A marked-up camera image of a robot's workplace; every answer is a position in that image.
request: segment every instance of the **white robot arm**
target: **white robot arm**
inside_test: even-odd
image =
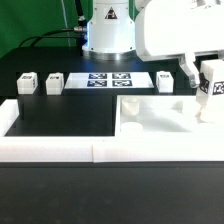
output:
[[[129,0],[93,0],[93,16],[87,25],[83,54],[118,60],[135,52],[135,24],[129,16]]]
[[[198,87],[195,55],[223,55],[220,0],[136,0],[137,55],[143,61],[179,58],[191,87]]]

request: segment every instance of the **black cable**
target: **black cable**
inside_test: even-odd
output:
[[[55,30],[55,31],[50,31],[47,33],[44,33],[41,36],[50,36],[50,35],[54,35],[54,34],[58,34],[58,33],[67,33],[67,32],[74,32],[74,29],[62,29],[62,30]],[[42,38],[37,38],[35,41],[33,41],[33,43],[31,43],[30,47],[34,47]]]
[[[77,10],[78,16],[83,16],[83,10],[82,10],[82,5],[81,5],[80,0],[75,0],[75,5],[76,5],[76,10]]]
[[[21,43],[20,43],[20,45],[19,45],[19,47],[22,47],[22,45],[25,43],[25,42],[27,42],[27,41],[29,41],[29,40],[32,40],[32,39],[38,39],[38,41],[40,41],[40,40],[42,40],[42,39],[46,39],[46,38],[48,38],[48,39],[66,39],[66,38],[77,38],[77,37],[80,37],[80,35],[77,35],[77,36],[70,36],[70,37],[65,37],[65,36],[63,36],[63,37],[61,37],[61,36],[57,36],[57,37],[51,37],[51,36],[34,36],[34,37],[29,37],[29,38],[27,38],[27,39],[25,39],[25,40],[23,40]]]
[[[80,0],[75,0],[76,11],[78,14],[78,24],[79,26],[87,26],[86,18],[83,14],[82,4]]]

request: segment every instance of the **black surface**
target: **black surface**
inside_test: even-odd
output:
[[[111,96],[20,96],[7,136],[112,136]]]
[[[222,224],[222,167],[1,168],[0,223]]]
[[[116,96],[158,95],[155,76],[156,72],[161,70],[172,73],[175,79],[174,95],[195,94],[195,90],[189,87],[188,77],[180,70],[177,60],[142,62],[138,58],[133,58],[122,61],[102,61],[82,57],[79,49],[76,48],[33,47],[17,48],[9,52],[0,60],[0,69],[0,96],[2,97],[0,103],[6,98],[18,98],[21,101],[17,93],[16,80],[24,72],[38,74],[38,88],[32,96],[24,96],[23,102],[20,102],[24,105],[24,108],[20,107],[20,110],[24,109],[27,116],[24,119],[20,116],[7,136],[113,135]],[[62,95],[66,97],[62,100],[61,97],[46,96],[45,81],[52,72],[64,73],[65,83],[70,72],[149,72],[155,88],[64,89]],[[83,103],[79,104],[81,106],[77,107],[75,100],[70,96],[75,96],[76,100],[81,99],[82,96]]]

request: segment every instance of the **small white cube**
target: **small white cube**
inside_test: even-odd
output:
[[[63,73],[51,73],[46,80],[47,95],[60,95],[64,88]]]
[[[156,85],[160,93],[173,92],[173,77],[170,72],[160,71],[156,74]]]
[[[196,100],[203,108],[217,110],[224,106],[224,62],[222,60],[202,61],[201,73],[204,80],[197,89]]]
[[[37,73],[23,73],[17,80],[19,94],[33,94],[38,86]]]

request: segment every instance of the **green background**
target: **green background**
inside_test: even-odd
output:
[[[87,21],[92,17],[92,0],[81,0]],[[130,17],[134,19],[133,0]],[[64,0],[69,28],[78,25],[74,0]],[[61,0],[1,0],[0,3],[0,58],[26,38],[65,28]],[[38,46],[68,46],[67,39],[45,39]]]

